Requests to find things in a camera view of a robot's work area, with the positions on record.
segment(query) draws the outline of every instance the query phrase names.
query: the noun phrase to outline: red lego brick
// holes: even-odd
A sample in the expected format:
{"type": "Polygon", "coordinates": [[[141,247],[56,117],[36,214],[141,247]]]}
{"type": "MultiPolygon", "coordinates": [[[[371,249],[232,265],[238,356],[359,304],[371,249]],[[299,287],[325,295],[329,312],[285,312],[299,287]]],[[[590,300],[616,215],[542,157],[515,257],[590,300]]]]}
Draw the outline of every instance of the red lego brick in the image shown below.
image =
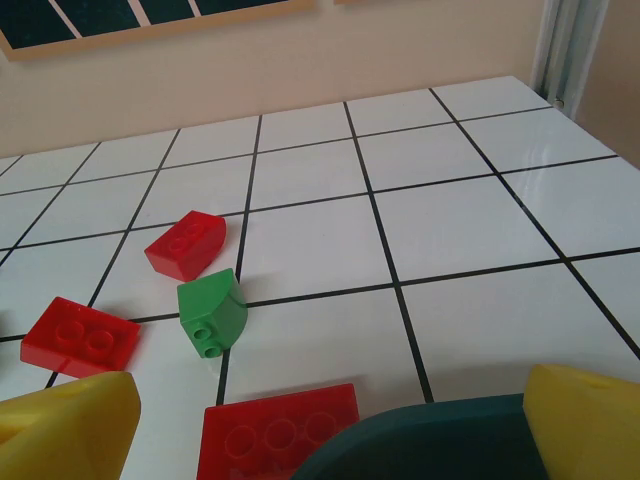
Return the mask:
{"type": "Polygon", "coordinates": [[[358,420],[352,384],[207,408],[197,480],[286,480],[358,420]]]}
{"type": "Polygon", "coordinates": [[[22,339],[20,359],[76,378],[126,367],[140,325],[56,297],[22,339]]]}
{"type": "Polygon", "coordinates": [[[226,234],[224,218],[192,210],[144,253],[156,272],[190,282],[216,258],[226,234]]]}

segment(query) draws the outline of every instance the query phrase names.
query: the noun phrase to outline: lego brick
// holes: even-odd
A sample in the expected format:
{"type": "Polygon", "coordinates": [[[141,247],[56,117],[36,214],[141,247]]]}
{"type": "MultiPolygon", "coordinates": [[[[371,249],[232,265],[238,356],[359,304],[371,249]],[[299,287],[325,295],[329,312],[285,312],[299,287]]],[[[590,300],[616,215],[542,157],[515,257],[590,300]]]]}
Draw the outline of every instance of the lego brick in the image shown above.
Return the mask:
{"type": "Polygon", "coordinates": [[[191,211],[144,253],[156,272],[189,282],[213,262],[226,234],[224,218],[191,211]]]}
{"type": "Polygon", "coordinates": [[[0,478],[117,480],[139,418],[127,372],[0,402],[0,478]]]}
{"type": "Polygon", "coordinates": [[[247,305],[228,268],[178,286],[180,324],[202,358],[235,343],[247,323],[247,305]]]}
{"type": "Polygon", "coordinates": [[[551,480],[640,478],[640,384],[536,365],[524,411],[551,480]]]}
{"type": "Polygon", "coordinates": [[[374,415],[327,442],[291,480],[548,480],[522,399],[472,398],[374,415]]]}
{"type": "Polygon", "coordinates": [[[197,480],[287,479],[358,420],[352,384],[207,408],[197,480]]]}
{"type": "Polygon", "coordinates": [[[22,339],[20,359],[76,378],[123,370],[140,325],[56,297],[22,339]]]}

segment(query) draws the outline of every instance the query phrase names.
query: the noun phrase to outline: white tile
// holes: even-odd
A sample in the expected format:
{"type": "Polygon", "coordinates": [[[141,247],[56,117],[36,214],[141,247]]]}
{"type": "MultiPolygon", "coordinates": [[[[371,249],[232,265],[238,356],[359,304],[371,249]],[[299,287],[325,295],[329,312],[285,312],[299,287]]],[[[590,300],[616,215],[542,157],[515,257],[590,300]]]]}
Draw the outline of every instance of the white tile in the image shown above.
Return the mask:
{"type": "MultiPolygon", "coordinates": [[[[0,336],[3,333],[2,309],[0,308],[0,336]]],[[[0,402],[19,397],[45,387],[51,372],[20,361],[20,342],[0,343],[0,402]]]]}
{"type": "Polygon", "coordinates": [[[253,153],[258,117],[183,128],[165,166],[253,153]]]}
{"type": "Polygon", "coordinates": [[[459,83],[434,91],[458,120],[549,106],[515,77],[459,83]]]}
{"type": "Polygon", "coordinates": [[[60,187],[0,197],[0,248],[13,246],[58,190],[60,187]]]}
{"type": "Polygon", "coordinates": [[[225,403],[340,383],[361,417],[424,401],[392,289],[251,308],[225,403]]]}
{"type": "MultiPolygon", "coordinates": [[[[242,215],[227,217],[227,238],[220,254],[201,276],[236,267],[242,215]]],[[[182,282],[156,273],[144,249],[169,227],[134,231],[127,237],[109,276],[100,290],[95,307],[122,318],[140,318],[176,313],[176,288],[182,282]]]]}
{"type": "Polygon", "coordinates": [[[9,168],[13,162],[16,161],[17,158],[18,157],[0,158],[0,175],[2,175],[5,170],[9,168]]]}
{"type": "Polygon", "coordinates": [[[25,155],[0,177],[0,193],[62,185],[93,147],[95,144],[25,155]]]}
{"type": "Polygon", "coordinates": [[[25,237],[23,243],[124,230],[153,173],[67,186],[25,237]]]}
{"type": "Polygon", "coordinates": [[[55,297],[86,304],[122,235],[15,250],[0,268],[2,335],[27,333],[55,297]]]}
{"type": "Polygon", "coordinates": [[[493,177],[376,198],[401,280],[555,257],[493,177]]]}
{"type": "Polygon", "coordinates": [[[175,131],[102,142],[73,181],[158,168],[175,131]]]}
{"type": "Polygon", "coordinates": [[[564,265],[403,290],[436,401],[522,392],[537,363],[640,380],[640,362],[564,265]]]}
{"type": "MultiPolygon", "coordinates": [[[[127,368],[142,412],[121,480],[196,477],[204,410],[216,404],[221,358],[202,360],[178,319],[143,325],[127,368]]],[[[59,375],[56,385],[72,380],[59,375]]]]}
{"type": "Polygon", "coordinates": [[[455,125],[359,140],[374,190],[491,173],[455,125]]]}
{"type": "Polygon", "coordinates": [[[640,171],[624,160],[505,178],[566,255],[640,246],[640,171]]]}
{"type": "Polygon", "coordinates": [[[640,253],[583,260],[574,266],[640,345],[640,253]]]}
{"type": "Polygon", "coordinates": [[[251,208],[366,192],[352,140],[258,155],[251,208]]]}
{"type": "Polygon", "coordinates": [[[613,154],[553,108],[473,120],[463,126],[500,171],[613,154]]]}
{"type": "Polygon", "coordinates": [[[262,117],[259,150],[351,137],[344,105],[334,103],[262,117]]]}
{"type": "Polygon", "coordinates": [[[429,90],[362,98],[348,105],[358,135],[451,121],[429,90]]]}
{"type": "Polygon", "coordinates": [[[224,215],[244,210],[251,157],[162,170],[135,226],[177,222],[191,210],[224,215]]]}
{"type": "Polygon", "coordinates": [[[242,266],[247,301],[389,281],[367,197],[249,215],[242,266]]]}

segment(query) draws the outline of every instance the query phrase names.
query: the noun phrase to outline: beige wall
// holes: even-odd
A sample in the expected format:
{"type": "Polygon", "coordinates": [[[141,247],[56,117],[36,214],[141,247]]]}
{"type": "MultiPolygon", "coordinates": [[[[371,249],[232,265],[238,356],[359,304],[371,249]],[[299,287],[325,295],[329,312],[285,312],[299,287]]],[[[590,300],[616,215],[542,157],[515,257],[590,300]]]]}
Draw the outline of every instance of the beige wall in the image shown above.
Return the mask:
{"type": "Polygon", "coordinates": [[[638,0],[610,0],[576,120],[640,168],[638,19],[638,0]]]}
{"type": "Polygon", "coordinates": [[[0,157],[498,75],[544,0],[379,0],[28,63],[0,59],[0,157]]]}

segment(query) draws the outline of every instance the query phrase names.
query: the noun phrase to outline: green curved brick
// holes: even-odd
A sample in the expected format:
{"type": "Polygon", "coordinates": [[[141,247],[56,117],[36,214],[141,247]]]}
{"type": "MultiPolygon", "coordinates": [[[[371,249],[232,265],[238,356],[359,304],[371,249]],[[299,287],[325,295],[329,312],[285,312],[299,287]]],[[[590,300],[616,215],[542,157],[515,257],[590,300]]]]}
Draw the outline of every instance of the green curved brick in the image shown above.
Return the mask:
{"type": "Polygon", "coordinates": [[[231,347],[247,323],[247,305],[228,268],[178,286],[180,324],[202,358],[231,347]]]}

